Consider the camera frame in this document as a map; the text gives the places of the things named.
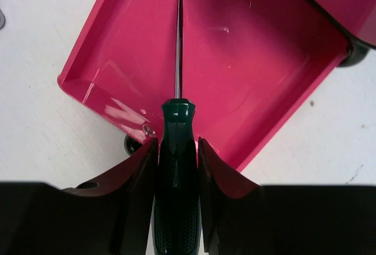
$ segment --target screwdriver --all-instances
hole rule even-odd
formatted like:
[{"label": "screwdriver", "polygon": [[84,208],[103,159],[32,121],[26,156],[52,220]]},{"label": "screwdriver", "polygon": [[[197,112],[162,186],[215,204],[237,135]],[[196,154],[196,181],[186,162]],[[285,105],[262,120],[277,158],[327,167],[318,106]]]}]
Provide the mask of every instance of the screwdriver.
[{"label": "screwdriver", "polygon": [[162,105],[160,145],[153,215],[155,254],[196,255],[201,218],[192,121],[195,105],[182,98],[183,0],[178,0],[175,96]]}]

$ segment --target bolt hole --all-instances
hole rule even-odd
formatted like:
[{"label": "bolt hole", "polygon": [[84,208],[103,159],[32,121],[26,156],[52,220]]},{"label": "bolt hole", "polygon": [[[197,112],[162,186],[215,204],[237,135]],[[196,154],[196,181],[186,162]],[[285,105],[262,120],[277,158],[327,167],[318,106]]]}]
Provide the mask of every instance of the bolt hole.
[{"label": "bolt hole", "polygon": [[98,183],[95,182],[84,182],[80,184],[77,189],[93,189],[94,187],[97,187]]}]

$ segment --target green screwdriver handle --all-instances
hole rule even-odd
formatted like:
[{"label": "green screwdriver handle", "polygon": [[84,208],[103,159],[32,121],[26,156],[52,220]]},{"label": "green screwdriver handle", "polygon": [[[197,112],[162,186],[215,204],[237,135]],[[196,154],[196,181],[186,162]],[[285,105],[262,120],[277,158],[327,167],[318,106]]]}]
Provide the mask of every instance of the green screwdriver handle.
[{"label": "green screwdriver handle", "polygon": [[155,253],[196,255],[201,232],[196,145],[192,121],[195,105],[170,99],[162,105],[164,134],[160,145],[153,218]]}]

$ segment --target pink tray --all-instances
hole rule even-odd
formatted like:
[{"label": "pink tray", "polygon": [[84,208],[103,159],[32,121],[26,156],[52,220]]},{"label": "pink tray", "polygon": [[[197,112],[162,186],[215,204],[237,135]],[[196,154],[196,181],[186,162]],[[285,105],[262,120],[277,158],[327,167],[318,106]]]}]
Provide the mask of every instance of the pink tray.
[{"label": "pink tray", "polygon": [[[145,132],[160,139],[160,106],[174,94],[176,8],[97,0],[61,88],[140,142]],[[183,96],[196,105],[195,138],[243,169],[347,46],[305,0],[184,0]]]}]

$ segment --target white surface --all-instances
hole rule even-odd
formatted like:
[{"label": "white surface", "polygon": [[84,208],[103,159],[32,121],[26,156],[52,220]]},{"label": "white surface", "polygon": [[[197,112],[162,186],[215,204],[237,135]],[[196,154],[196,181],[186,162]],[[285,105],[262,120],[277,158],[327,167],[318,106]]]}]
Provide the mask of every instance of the white surface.
[{"label": "white surface", "polygon": [[[56,77],[95,0],[0,0],[0,180],[77,186],[125,159],[124,133]],[[376,184],[376,53],[336,69],[243,171],[256,183]]]}]

